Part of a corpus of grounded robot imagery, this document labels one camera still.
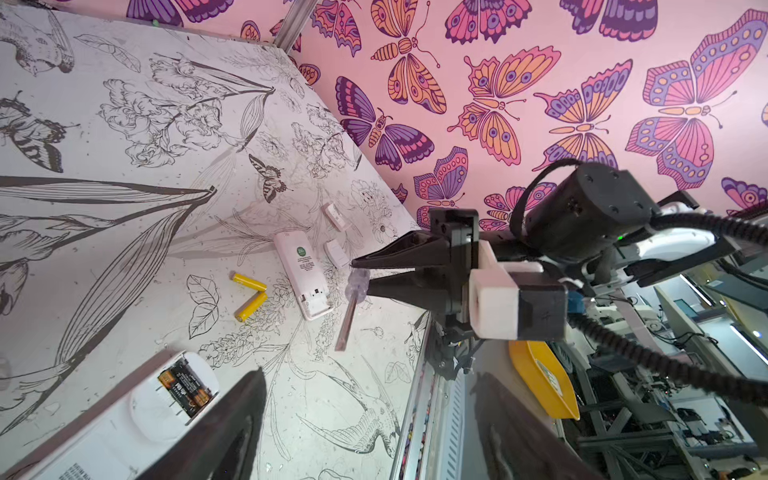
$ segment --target yellow plastic bin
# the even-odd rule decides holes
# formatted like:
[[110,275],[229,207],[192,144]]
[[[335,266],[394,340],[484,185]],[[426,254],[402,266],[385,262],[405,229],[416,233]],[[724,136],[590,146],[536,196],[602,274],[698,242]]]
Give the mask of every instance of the yellow plastic bin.
[[509,356],[550,417],[579,420],[571,379],[546,343],[512,340],[509,342]]

